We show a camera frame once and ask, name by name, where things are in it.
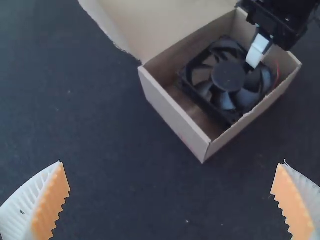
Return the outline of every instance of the box flap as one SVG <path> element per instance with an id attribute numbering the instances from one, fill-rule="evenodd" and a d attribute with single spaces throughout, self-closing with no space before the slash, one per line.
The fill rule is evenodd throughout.
<path id="1" fill-rule="evenodd" d="M 102 30 L 146 63 L 235 8 L 238 0 L 79 0 Z"/>

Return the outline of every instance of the wire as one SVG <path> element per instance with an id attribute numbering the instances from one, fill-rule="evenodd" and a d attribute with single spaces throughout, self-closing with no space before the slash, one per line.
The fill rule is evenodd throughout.
<path id="1" fill-rule="evenodd" d="M 280 67 L 279 67 L 278 60 L 275 61 L 275 64 L 276 64 L 276 79 L 275 79 L 275 82 L 274 82 L 274 85 L 273 85 L 273 89 L 275 89 L 277 87 L 277 84 L 278 84 L 279 79 L 280 79 Z"/>

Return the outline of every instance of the open cardboard box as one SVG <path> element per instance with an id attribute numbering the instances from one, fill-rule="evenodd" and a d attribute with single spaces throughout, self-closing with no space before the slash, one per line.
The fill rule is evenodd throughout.
<path id="1" fill-rule="evenodd" d="M 138 68 L 146 99 L 204 163 L 266 111 L 289 87 L 302 64 L 273 46 L 264 63 L 280 84 L 228 130 L 195 105 L 176 86 L 177 72 L 223 35 L 248 49 L 256 28 L 236 0 L 79 0 L 82 7 L 121 49 L 140 59 Z"/>

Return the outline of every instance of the black cooling fan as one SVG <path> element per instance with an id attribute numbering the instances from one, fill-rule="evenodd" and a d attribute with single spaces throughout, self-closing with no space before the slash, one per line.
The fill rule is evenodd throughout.
<path id="1" fill-rule="evenodd" d="M 224 36 L 179 72 L 179 87 L 209 116 L 228 127 L 252 110 L 273 88 L 275 77 L 260 63 L 246 63 L 247 51 Z"/>

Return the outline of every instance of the dark gray carpet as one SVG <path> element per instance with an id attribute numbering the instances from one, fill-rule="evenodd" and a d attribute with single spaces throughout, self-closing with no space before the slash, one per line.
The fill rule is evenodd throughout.
<path id="1" fill-rule="evenodd" d="M 269 192 L 284 158 L 320 184 L 319 41 L 312 24 L 287 94 L 200 165 L 76 0 L 1 0 L 0 202 L 61 160 L 55 239 L 290 239 Z"/>

